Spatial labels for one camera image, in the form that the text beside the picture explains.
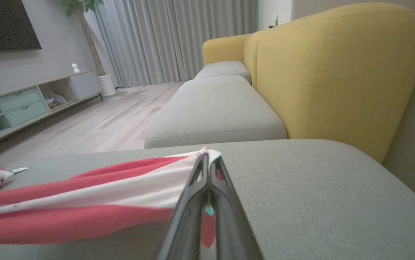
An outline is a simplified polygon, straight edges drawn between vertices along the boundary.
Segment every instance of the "sofa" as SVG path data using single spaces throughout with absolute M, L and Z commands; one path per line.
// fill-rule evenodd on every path
M 208 146 L 223 153 L 265 259 L 415 259 L 415 194 L 379 163 L 414 83 L 415 13 L 371 3 L 290 24 L 205 44 L 206 64 L 238 61 L 249 77 L 244 71 L 206 76 L 215 70 L 210 68 L 182 86 L 162 113 L 170 118 L 155 123 L 167 134 L 153 128 L 147 138 L 148 146 L 171 147 L 17 162 L 7 168 L 29 169 L 3 190 Z M 340 38 L 333 38 L 338 30 Z M 407 38 L 410 43 L 401 41 Z M 253 46 L 257 66 L 250 67 L 254 55 L 241 53 Z M 287 53 L 291 47 L 295 53 Z M 333 48 L 342 61 L 331 56 Z M 361 48 L 377 55 L 363 56 Z M 358 68 L 348 68 L 355 61 Z M 240 71 L 241 64 L 234 64 Z M 191 145 L 182 145 L 183 139 Z M 151 259 L 164 229 L 158 222 L 65 243 L 0 245 L 0 260 Z M 202 248 L 201 259 L 215 259 L 215 246 Z
M 145 148 L 327 139 L 382 163 L 415 84 L 415 12 L 347 5 L 209 40 L 206 66 L 146 132 Z

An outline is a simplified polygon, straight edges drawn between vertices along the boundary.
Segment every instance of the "plant stem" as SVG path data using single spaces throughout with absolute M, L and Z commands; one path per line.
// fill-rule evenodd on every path
M 80 9 L 75 10 L 77 17 L 79 18 L 79 22 L 81 22 L 82 30 L 85 34 L 85 39 L 89 44 L 90 52 L 92 53 L 93 61 L 95 63 L 95 67 L 97 68 L 98 76 L 105 76 L 105 70 L 103 69 L 102 61 L 100 60 L 100 56 L 98 56 L 97 48 L 95 47 L 95 42 L 93 41 L 92 34 L 90 33 L 90 28 L 85 20 L 84 12 Z

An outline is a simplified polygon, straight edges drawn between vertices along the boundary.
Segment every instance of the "green leaves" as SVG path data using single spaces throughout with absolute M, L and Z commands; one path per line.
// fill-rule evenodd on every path
M 76 9 L 87 12 L 89 9 L 95 11 L 95 5 L 103 4 L 103 0 L 60 0 L 61 6 L 70 16 Z

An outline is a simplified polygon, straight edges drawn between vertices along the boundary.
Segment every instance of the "curtain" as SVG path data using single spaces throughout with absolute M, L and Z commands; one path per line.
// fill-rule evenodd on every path
M 257 30 L 257 0 L 106 0 L 97 19 L 120 86 L 186 81 L 206 40 Z

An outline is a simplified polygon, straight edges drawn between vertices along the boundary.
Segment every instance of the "gray sofa cushion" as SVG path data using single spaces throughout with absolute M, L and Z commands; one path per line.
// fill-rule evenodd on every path
M 195 79 L 226 75 L 242 76 L 251 84 L 251 74 L 241 61 L 219 61 L 213 64 L 207 64 L 196 75 Z
M 415 194 L 361 151 L 330 140 L 209 144 L 219 150 L 265 259 L 415 259 Z M 4 189 L 203 145 L 42 158 Z M 151 258 L 164 224 L 48 245 L 0 245 L 0 260 Z M 214 249 L 202 259 L 215 259 Z
M 146 132 L 145 148 L 286 138 L 267 102 L 231 75 L 183 84 Z

